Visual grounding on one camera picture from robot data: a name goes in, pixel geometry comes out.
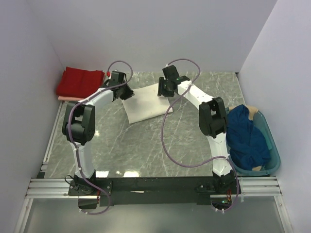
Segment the folded red t shirt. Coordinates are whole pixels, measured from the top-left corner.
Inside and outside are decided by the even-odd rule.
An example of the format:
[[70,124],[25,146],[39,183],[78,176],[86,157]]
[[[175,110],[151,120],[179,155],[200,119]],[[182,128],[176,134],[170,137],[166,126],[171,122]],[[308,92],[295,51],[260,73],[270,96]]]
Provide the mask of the folded red t shirt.
[[103,84],[102,70],[88,71],[66,67],[56,94],[63,97],[86,98],[96,92]]

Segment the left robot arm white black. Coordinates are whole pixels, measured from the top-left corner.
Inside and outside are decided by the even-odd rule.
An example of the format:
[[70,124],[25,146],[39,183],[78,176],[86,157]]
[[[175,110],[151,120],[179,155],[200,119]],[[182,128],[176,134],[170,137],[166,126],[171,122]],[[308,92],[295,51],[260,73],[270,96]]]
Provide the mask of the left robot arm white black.
[[80,101],[67,104],[62,133],[73,151],[75,174],[71,188],[85,195],[108,192],[96,184],[96,169],[91,159],[91,140],[96,131],[96,110],[116,99],[126,100],[134,96],[127,84],[127,76],[120,71],[112,71],[107,80],[93,94]]

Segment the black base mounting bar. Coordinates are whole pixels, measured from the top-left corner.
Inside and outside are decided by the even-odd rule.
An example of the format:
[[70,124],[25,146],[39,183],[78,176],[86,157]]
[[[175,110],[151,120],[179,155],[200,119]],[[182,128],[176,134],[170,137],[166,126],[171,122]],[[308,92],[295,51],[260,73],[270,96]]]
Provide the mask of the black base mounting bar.
[[82,209],[95,205],[196,203],[210,205],[213,195],[240,194],[234,176],[95,178],[94,186],[75,177],[68,195],[79,198]]

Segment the teal plastic basket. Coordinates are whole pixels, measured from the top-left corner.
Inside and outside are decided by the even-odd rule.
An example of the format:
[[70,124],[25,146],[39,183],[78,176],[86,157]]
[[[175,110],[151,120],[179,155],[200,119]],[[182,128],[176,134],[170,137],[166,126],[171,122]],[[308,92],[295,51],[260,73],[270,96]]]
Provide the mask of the teal plastic basket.
[[[235,108],[237,106],[231,106],[231,107],[227,107],[226,108],[226,113],[227,115],[229,114],[230,110],[232,110],[233,108]],[[279,153],[277,151],[274,139],[272,137],[271,131],[269,129],[268,123],[264,117],[264,115],[258,111],[255,115],[254,115],[254,119],[252,120],[255,127],[257,127],[264,135],[270,155],[271,155],[271,160],[265,165],[265,166],[259,166],[259,167],[255,167],[253,168],[253,170],[243,170],[239,167],[237,167],[235,165],[235,163],[233,162],[233,160],[231,159],[231,155],[230,155],[230,159],[232,160],[235,169],[244,176],[269,176],[273,173],[275,173],[278,168],[280,167],[280,156]]]

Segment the beige t shirt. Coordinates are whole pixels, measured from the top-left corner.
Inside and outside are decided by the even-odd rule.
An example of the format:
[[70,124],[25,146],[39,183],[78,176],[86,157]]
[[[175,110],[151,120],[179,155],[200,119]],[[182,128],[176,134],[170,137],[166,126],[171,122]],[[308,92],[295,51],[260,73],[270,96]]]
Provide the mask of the beige t shirt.
[[254,115],[259,111],[257,107],[255,106],[251,106],[251,105],[247,105],[246,108],[248,109],[248,119],[249,120],[253,120],[254,119]]

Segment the aluminium frame rail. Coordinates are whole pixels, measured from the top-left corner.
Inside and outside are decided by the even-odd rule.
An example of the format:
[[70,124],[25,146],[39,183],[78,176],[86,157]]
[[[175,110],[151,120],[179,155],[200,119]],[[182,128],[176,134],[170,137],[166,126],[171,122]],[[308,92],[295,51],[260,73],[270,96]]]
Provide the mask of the aluminium frame rail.
[[[243,197],[282,196],[276,177],[239,177]],[[62,179],[31,179],[27,199],[77,199],[69,196],[69,184]]]

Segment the folded pink t shirt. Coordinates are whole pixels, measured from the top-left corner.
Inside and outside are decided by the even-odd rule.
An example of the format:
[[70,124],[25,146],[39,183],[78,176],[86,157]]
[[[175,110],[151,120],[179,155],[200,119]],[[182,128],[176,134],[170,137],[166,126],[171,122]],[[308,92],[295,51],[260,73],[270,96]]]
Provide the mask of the folded pink t shirt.
[[76,98],[76,97],[64,97],[64,96],[59,96],[58,99],[60,101],[81,101],[82,98]]

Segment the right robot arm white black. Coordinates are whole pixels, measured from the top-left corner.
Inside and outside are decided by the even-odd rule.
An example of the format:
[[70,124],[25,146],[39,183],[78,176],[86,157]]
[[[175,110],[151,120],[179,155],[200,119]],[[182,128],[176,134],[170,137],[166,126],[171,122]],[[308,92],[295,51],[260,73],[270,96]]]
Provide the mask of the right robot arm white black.
[[192,103],[198,110],[199,129],[207,137],[211,156],[209,160],[199,164],[213,162],[214,181],[209,190],[226,192],[236,181],[234,166],[229,162],[226,145],[227,113],[224,101],[220,97],[212,97],[195,86],[187,76],[180,76],[174,65],[162,69],[164,76],[159,78],[158,96],[173,97],[178,94]]

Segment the blue t shirt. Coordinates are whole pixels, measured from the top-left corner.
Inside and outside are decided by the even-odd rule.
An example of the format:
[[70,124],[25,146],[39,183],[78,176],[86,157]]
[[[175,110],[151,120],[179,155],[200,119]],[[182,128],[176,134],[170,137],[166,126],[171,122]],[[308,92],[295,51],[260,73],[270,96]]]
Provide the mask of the blue t shirt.
[[227,117],[226,141],[235,165],[243,170],[265,166],[271,155],[263,133],[249,119],[249,109],[239,105]]

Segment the white t shirt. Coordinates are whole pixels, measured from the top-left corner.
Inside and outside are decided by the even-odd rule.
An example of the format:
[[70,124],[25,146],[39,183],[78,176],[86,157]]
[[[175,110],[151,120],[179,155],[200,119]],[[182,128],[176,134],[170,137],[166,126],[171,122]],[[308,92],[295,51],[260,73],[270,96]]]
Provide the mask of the white t shirt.
[[134,89],[134,96],[123,100],[129,124],[164,115],[170,106],[166,97],[159,97],[158,84]]

